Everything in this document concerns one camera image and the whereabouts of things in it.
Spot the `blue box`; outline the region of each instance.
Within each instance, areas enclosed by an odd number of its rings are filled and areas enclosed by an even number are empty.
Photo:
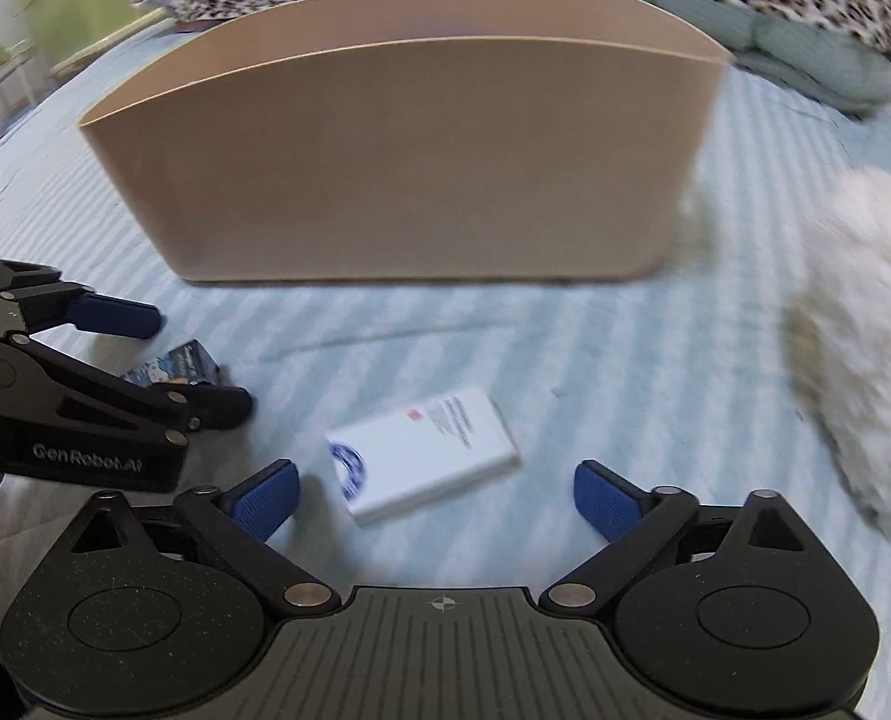
[[[139,386],[170,384],[221,384],[221,370],[198,341],[192,340],[122,374],[122,379]]]

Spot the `printed label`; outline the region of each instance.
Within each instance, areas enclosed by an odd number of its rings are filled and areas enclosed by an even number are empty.
[[[31,453],[39,460],[53,463],[68,463],[73,466],[90,466],[93,469],[108,469],[126,473],[142,473],[142,461],[137,458],[103,457],[79,449],[51,449],[43,443],[36,443]]]
[[[429,408],[429,419],[442,435],[456,437],[466,449],[472,448],[470,436],[475,435],[475,429],[460,399],[450,397],[434,404]]]

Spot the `white box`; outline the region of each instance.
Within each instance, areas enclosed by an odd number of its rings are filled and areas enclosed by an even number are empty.
[[[338,428],[327,439],[358,522],[451,493],[518,460],[498,410],[479,388]]]

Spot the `bed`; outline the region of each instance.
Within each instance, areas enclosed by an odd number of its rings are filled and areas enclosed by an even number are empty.
[[[131,38],[0,141],[0,257],[59,266],[168,317],[148,343],[68,328],[50,331],[48,343],[122,372],[199,338],[256,395],[250,426],[196,438],[183,487],[232,485],[292,458],[303,503],[271,544],[343,594],[356,583],[538,592],[602,547],[571,501],[571,474],[586,457],[642,487],[680,485],[709,503],[776,488],[874,606],[882,645],[860,712],[891,720],[891,544],[837,476],[810,404],[812,337],[794,310],[802,219],[847,167],[891,171],[891,108],[858,124],[732,71],[679,242],[648,280],[204,287],[170,273],[76,127],[104,93],[188,39],[163,26]],[[522,469],[356,526],[325,430],[464,384],[495,400]],[[0,619],[91,491],[2,485]]]

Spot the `blue circular logo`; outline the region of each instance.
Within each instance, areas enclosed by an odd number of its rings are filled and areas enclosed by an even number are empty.
[[[346,480],[341,485],[341,494],[346,501],[358,495],[365,485],[365,462],[362,456],[347,443],[330,445],[332,457],[346,467]]]

